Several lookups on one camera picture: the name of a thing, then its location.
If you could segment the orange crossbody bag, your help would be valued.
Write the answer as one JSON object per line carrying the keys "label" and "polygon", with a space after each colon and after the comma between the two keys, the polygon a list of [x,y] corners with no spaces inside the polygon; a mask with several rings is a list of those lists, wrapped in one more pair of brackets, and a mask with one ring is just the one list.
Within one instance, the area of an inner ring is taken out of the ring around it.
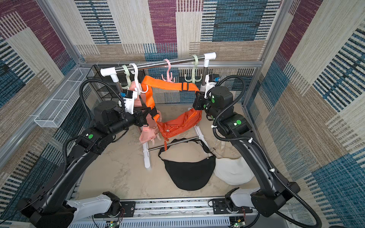
{"label": "orange crossbody bag", "polygon": [[157,123],[157,127],[164,138],[164,147],[167,147],[167,141],[169,138],[177,136],[194,126],[196,126],[202,119],[202,111],[195,110],[194,108],[178,116],[175,120],[168,122],[159,121],[160,114],[158,114],[155,101],[153,98],[153,88],[159,88],[163,90],[176,90],[176,91],[188,91],[198,92],[198,87],[193,83],[170,83],[160,79],[155,79],[150,76],[144,77],[141,87],[148,89],[145,92],[147,107],[151,108],[150,115],[152,119]]}

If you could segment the white metal garment rack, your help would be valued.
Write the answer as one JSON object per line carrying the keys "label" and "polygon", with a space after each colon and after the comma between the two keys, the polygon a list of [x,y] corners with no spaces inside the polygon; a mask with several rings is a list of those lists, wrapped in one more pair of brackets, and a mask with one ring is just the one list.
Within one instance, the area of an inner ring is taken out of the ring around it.
{"label": "white metal garment rack", "polygon": [[[207,75],[206,72],[208,70],[209,62],[211,60],[216,59],[216,53],[215,52],[205,53],[205,54],[197,56],[197,57],[199,58],[199,61],[200,60],[203,61],[203,73],[205,75]],[[181,64],[181,63],[194,62],[194,58],[189,57],[189,58],[184,58],[184,59],[173,59],[173,60],[170,60],[170,62],[171,62],[171,66],[172,66],[172,65],[177,65],[177,64]],[[150,68],[156,68],[156,67],[166,67],[166,66],[167,66],[167,63],[164,60],[137,65],[138,70],[144,70],[144,69],[150,69]],[[132,66],[128,65],[127,68],[129,71],[131,71],[134,74],[134,70],[133,70]],[[119,79],[118,79],[117,73],[119,71],[124,71],[122,66],[103,68],[100,70],[100,73],[104,77],[111,77],[114,83],[118,83]]]}

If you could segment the cream white crossbody bag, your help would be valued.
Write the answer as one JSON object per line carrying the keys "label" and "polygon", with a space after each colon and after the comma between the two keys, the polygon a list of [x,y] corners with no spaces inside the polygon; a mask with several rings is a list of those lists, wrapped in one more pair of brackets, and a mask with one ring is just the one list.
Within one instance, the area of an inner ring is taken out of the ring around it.
{"label": "cream white crossbody bag", "polygon": [[214,174],[225,183],[238,186],[254,178],[249,165],[233,146],[220,143],[211,150],[216,156]]}

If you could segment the black crossbody bag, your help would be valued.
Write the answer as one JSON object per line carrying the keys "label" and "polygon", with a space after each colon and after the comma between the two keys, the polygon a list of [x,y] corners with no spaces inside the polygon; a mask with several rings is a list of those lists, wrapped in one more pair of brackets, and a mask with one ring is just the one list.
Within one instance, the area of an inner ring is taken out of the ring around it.
{"label": "black crossbody bag", "polygon": [[174,184],[181,190],[197,191],[203,188],[211,178],[216,166],[216,156],[211,152],[205,142],[196,139],[174,139],[172,142],[159,150],[158,156],[170,148],[173,143],[194,142],[202,147],[208,157],[198,162],[177,162],[161,159],[164,162],[165,169]]}

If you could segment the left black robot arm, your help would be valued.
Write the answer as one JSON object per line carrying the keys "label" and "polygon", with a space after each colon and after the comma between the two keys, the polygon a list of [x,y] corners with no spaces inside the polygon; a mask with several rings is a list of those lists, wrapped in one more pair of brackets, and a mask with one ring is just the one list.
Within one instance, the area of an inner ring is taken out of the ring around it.
{"label": "left black robot arm", "polygon": [[103,101],[94,108],[90,127],[63,145],[63,164],[49,181],[28,199],[17,204],[20,213],[36,228],[67,228],[73,222],[107,214],[115,216],[121,209],[120,199],[105,192],[83,200],[66,200],[67,195],[88,166],[115,141],[115,136],[135,125],[147,124],[150,107],[134,107],[134,92],[115,92],[118,102]]}

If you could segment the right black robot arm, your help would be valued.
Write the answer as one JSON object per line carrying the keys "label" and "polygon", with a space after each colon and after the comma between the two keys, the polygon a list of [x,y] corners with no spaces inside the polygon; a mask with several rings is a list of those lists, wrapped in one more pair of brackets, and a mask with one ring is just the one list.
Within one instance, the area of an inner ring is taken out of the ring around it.
{"label": "right black robot arm", "polygon": [[280,212],[291,198],[295,198],[313,216],[313,227],[322,227],[319,215],[298,195],[299,185],[290,182],[281,174],[257,142],[245,117],[234,111],[234,105],[240,101],[244,92],[241,91],[238,97],[234,98],[228,87],[223,85],[229,79],[238,79],[242,84],[245,83],[240,76],[228,76],[219,80],[217,74],[206,75],[202,84],[205,90],[195,93],[193,107],[203,110],[206,116],[211,118],[215,138],[222,142],[230,142],[252,170],[260,186],[259,190],[250,194],[253,207],[264,217],[277,214],[299,227],[309,228],[309,224],[298,222]]}

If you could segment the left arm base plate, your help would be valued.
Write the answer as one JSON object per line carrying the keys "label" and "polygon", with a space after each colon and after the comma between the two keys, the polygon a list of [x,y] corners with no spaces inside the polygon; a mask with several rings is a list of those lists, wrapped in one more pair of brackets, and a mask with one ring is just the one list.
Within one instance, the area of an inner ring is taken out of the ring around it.
{"label": "left arm base plate", "polygon": [[117,218],[133,217],[135,211],[135,201],[120,201],[119,203],[112,203],[109,210],[105,213],[95,214],[93,217],[96,219],[101,218]]}

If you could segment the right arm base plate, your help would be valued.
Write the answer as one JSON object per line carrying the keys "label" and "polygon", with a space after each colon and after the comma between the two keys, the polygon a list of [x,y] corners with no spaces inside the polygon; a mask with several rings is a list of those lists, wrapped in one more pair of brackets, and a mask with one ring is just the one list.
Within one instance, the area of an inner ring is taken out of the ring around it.
{"label": "right arm base plate", "polygon": [[208,201],[208,205],[213,208],[214,214],[244,214],[253,213],[250,207],[236,207],[230,201],[227,203],[224,198],[214,198]]}

